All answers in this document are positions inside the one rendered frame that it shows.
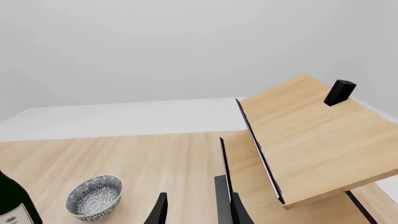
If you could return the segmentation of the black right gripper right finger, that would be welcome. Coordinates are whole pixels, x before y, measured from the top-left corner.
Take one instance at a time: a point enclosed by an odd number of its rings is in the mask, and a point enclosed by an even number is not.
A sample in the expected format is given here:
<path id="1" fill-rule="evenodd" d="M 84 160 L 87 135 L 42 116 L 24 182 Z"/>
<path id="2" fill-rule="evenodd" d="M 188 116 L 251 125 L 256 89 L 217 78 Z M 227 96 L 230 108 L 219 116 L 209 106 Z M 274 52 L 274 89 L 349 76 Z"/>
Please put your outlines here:
<path id="1" fill-rule="evenodd" d="M 231 216 L 233 224 L 255 224 L 236 192 L 231 196 Z"/>

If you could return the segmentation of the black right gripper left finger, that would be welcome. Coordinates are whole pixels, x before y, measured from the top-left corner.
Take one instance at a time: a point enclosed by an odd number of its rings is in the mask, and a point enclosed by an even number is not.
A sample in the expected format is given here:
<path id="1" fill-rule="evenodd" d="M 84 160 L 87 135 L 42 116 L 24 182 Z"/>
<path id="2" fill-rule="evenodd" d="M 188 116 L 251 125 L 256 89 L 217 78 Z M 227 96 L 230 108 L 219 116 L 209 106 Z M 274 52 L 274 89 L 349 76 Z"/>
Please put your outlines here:
<path id="1" fill-rule="evenodd" d="M 165 224 L 167 219 L 168 200 L 167 193 L 162 192 L 146 219 L 146 224 Z"/>

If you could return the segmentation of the wooden drawer with black front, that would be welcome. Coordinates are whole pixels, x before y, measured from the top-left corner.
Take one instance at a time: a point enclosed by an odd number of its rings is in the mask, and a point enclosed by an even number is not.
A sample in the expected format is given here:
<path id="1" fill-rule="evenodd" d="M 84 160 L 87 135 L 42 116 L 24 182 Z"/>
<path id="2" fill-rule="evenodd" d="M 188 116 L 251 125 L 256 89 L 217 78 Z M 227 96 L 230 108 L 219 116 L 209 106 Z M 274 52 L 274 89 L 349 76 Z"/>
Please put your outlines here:
<path id="1" fill-rule="evenodd" d="M 236 103 L 237 103 L 237 105 L 238 105 L 238 108 L 239 108 L 239 110 L 240 110 L 240 112 L 241 112 L 241 115 L 242 115 L 242 117 L 243 117 L 243 120 L 244 120 L 244 122 L 245 122 L 245 124 L 246 124 L 246 127 L 247 127 L 247 129 L 248 129 L 248 131 L 249 131 L 249 133 L 250 133 L 250 136 L 251 136 L 251 139 L 252 139 L 252 141 L 253 141 L 253 143 L 254 143 L 254 146 L 255 146 L 255 148 L 256 148 L 256 151 L 257 151 L 257 153 L 259 154 L 259 157 L 260 157 L 260 159 L 261 159 L 261 161 L 262 161 L 262 164 L 263 164 L 264 169 L 265 169 L 265 171 L 266 171 L 266 173 L 267 173 L 268 179 L 269 179 L 269 181 L 270 181 L 270 183 L 271 183 L 271 186 L 272 186 L 272 188 L 273 188 L 273 191 L 274 191 L 274 193 L 275 193 L 275 196 L 276 196 L 277 199 L 282 203 L 282 205 L 284 205 L 284 204 L 285 204 L 285 201 L 284 201 L 284 198 L 283 198 L 283 196 L 282 196 L 282 192 L 281 192 L 281 190 L 280 190 L 280 188 L 279 188 L 279 185 L 278 185 L 277 181 L 275 180 L 275 178 L 274 178 L 274 176 L 273 176 L 273 174 L 272 174 L 271 168 L 269 167 L 269 165 L 268 165 L 268 163 L 267 163 L 267 161 L 266 161 L 266 158 L 265 158 L 265 156 L 264 156 L 264 154 L 263 154 L 263 152 L 262 152 L 262 149 L 261 149 L 261 145 L 258 143 L 258 141 L 257 141 L 257 139 L 256 139 L 256 136 L 255 136 L 255 134 L 254 134 L 254 131 L 252 130 L 252 127 L 251 127 L 251 125 L 250 125 L 250 122 L 248 121 L 248 118 L 247 118 L 247 116 L 246 116 L 246 114 L 245 114 L 245 112 L 244 112 L 244 110 L 243 110 L 243 106 L 241 105 L 241 103 L 239 102 L 239 100 L 238 100 L 237 98 L 236 98 L 235 100 L 236 100 Z"/>
<path id="2" fill-rule="evenodd" d="M 232 191 L 239 197 L 255 224 L 286 224 L 267 173 L 249 132 L 223 136 L 221 148 L 228 163 Z"/>

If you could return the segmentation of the wooden cabinet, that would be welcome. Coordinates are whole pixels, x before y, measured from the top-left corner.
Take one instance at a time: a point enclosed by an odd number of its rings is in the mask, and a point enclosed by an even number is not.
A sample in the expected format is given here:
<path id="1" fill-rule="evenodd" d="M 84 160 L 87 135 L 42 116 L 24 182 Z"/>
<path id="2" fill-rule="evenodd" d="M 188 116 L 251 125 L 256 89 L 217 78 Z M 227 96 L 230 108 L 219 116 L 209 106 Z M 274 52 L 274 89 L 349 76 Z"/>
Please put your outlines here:
<path id="1" fill-rule="evenodd" d="M 398 124 L 349 97 L 324 104 L 332 86 L 307 74 L 239 100 L 297 220 L 370 222 L 352 191 L 398 175 Z"/>

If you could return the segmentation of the blue white patterned bowl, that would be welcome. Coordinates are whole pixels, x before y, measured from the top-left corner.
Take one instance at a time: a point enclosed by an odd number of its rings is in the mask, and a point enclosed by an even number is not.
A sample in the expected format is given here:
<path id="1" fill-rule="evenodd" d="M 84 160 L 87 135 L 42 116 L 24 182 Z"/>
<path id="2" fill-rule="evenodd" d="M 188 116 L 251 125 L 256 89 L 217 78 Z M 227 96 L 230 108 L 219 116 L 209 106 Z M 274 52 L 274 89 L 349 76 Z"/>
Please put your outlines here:
<path id="1" fill-rule="evenodd" d="M 65 201 L 67 212 L 81 222 L 106 218 L 121 201 L 123 182 L 115 175 L 99 175 L 77 185 Z"/>

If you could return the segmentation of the dark green wine bottle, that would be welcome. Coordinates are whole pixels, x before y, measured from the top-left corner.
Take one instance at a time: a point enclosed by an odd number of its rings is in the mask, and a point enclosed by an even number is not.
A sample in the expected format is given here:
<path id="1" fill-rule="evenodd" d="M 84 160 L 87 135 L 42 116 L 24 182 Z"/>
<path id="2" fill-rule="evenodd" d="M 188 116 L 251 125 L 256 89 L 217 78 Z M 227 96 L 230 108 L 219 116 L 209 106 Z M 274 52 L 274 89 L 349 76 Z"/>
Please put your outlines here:
<path id="1" fill-rule="evenodd" d="M 0 224 L 43 224 L 26 190 L 1 171 Z"/>

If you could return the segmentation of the black rectangular block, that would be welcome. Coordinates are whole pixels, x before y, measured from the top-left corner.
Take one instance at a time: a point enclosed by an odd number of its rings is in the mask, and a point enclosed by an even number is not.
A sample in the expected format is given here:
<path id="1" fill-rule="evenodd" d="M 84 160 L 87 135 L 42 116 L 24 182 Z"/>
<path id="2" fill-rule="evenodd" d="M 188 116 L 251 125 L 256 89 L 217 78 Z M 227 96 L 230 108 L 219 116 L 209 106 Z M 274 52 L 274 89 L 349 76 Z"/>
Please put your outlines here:
<path id="1" fill-rule="evenodd" d="M 347 80 L 336 80 L 327 94 L 324 104 L 334 106 L 347 100 L 356 88 L 357 84 Z"/>

